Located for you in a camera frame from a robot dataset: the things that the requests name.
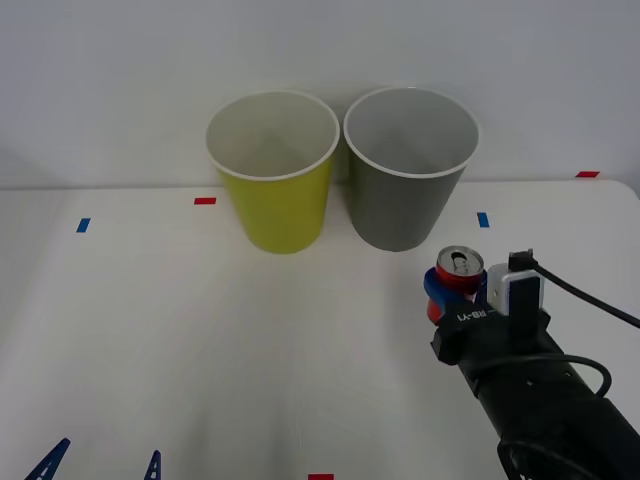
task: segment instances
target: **red soda can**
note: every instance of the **red soda can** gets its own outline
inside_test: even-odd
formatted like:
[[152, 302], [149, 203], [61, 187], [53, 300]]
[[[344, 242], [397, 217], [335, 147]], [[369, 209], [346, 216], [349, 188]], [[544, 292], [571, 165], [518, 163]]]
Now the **red soda can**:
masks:
[[[484, 260], [478, 252], [459, 245], [443, 248], [438, 254], [436, 263], [436, 278], [444, 288], [463, 294], [473, 301], [478, 287], [482, 282]], [[440, 321], [442, 312], [431, 299], [427, 306], [427, 315], [436, 325]]]

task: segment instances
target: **blue object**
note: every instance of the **blue object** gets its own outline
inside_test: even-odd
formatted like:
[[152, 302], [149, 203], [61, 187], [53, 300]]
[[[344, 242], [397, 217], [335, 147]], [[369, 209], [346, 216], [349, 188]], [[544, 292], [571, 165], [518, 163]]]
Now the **blue object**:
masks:
[[160, 452], [156, 450], [151, 456], [151, 462], [149, 462], [149, 468], [147, 468], [147, 474], [144, 476], [144, 480], [160, 480], [160, 461]]
[[87, 231], [87, 228], [89, 228], [90, 221], [91, 221], [90, 218], [83, 218], [82, 220], [80, 220], [80, 223], [78, 224], [78, 230], [76, 230], [76, 233], [85, 233]]
[[489, 217], [485, 212], [478, 212], [478, 223], [480, 228], [489, 228]]
[[24, 480], [51, 480], [70, 444], [68, 438], [63, 438]]

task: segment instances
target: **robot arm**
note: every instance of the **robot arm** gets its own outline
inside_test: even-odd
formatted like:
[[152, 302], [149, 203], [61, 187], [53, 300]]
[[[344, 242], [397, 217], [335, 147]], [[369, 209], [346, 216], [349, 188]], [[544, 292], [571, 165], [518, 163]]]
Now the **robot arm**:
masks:
[[[533, 259], [531, 252], [515, 255]], [[475, 302], [425, 278], [444, 312], [432, 342], [436, 356], [458, 365], [482, 404], [509, 480], [639, 479], [640, 436], [604, 398], [611, 375], [593, 360], [564, 354], [547, 332], [543, 279], [517, 260], [489, 269]], [[575, 363], [603, 374], [597, 392]]]

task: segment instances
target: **white table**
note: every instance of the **white table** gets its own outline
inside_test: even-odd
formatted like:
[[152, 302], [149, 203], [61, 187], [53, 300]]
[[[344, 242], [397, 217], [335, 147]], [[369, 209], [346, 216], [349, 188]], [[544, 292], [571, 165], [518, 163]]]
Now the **white table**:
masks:
[[[610, 181], [461, 184], [404, 253], [364, 243], [334, 191], [291, 256], [255, 249], [220, 188], [0, 192], [0, 477], [66, 436], [56, 480], [142, 480], [154, 449], [164, 480], [504, 478], [480, 404], [429, 345], [422, 277], [450, 244], [487, 265], [533, 247], [640, 313], [640, 201]], [[640, 429], [640, 331], [551, 285], [545, 307]]]

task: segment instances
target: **blue tape marker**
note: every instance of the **blue tape marker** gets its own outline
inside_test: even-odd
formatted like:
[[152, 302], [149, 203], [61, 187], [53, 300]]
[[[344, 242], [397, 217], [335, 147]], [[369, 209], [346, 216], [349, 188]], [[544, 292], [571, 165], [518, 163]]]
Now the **blue tape marker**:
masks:
[[89, 228], [90, 221], [91, 221], [90, 218], [83, 218], [82, 220], [80, 220], [80, 223], [78, 224], [78, 230], [76, 230], [76, 233], [85, 233], [87, 231], [87, 228]]
[[480, 228], [489, 228], [489, 218], [485, 212], [478, 212], [478, 223]]

